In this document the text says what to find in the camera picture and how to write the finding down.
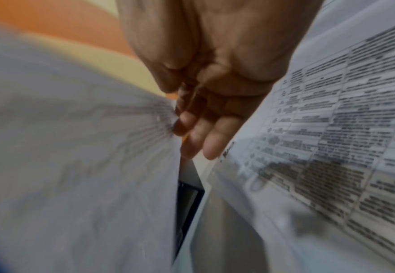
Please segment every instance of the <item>orange stripe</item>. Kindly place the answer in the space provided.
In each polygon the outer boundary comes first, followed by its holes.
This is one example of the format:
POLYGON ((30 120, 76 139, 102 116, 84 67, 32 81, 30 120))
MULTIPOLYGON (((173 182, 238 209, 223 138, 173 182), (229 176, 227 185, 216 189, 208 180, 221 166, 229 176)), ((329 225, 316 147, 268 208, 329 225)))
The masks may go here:
POLYGON ((0 23, 127 55, 119 20, 82 0, 0 0, 0 23))

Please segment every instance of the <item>hand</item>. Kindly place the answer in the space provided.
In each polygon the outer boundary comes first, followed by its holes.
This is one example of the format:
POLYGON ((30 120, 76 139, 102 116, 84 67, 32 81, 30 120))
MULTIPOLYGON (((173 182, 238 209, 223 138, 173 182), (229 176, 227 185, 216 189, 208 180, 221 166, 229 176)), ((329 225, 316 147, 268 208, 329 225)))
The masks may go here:
POLYGON ((160 89, 178 90, 185 158, 218 157, 253 114, 323 0, 117 0, 136 55, 160 89))

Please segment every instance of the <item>white paper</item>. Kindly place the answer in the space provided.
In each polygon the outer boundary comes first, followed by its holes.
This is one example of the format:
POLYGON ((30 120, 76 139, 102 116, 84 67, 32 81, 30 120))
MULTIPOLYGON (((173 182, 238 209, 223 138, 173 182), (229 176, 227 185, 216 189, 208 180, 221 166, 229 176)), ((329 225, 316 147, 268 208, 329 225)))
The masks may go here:
POLYGON ((309 31, 209 177, 297 271, 395 272, 395 1, 369 4, 309 31))
POLYGON ((169 272, 174 120, 170 100, 0 33, 0 266, 169 272))

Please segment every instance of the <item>paper sheet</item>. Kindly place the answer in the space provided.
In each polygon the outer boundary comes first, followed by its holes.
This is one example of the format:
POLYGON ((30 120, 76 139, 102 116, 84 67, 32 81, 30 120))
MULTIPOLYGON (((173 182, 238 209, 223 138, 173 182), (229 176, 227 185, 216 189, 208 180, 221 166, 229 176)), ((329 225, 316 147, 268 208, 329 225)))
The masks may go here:
POLYGON ((395 272, 395 1, 369 3, 304 40, 209 177, 297 271, 395 272))
POLYGON ((168 99, 0 33, 0 267, 169 272, 168 99))

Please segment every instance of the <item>document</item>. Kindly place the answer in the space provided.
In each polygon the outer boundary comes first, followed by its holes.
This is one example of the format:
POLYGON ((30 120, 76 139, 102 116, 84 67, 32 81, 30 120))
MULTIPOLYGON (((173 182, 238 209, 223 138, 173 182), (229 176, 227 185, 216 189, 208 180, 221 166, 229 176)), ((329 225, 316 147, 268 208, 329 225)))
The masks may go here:
POLYGON ((209 182, 300 271, 395 272, 395 1, 325 4, 209 182))
POLYGON ((171 101, 0 31, 0 269, 170 272, 171 101))

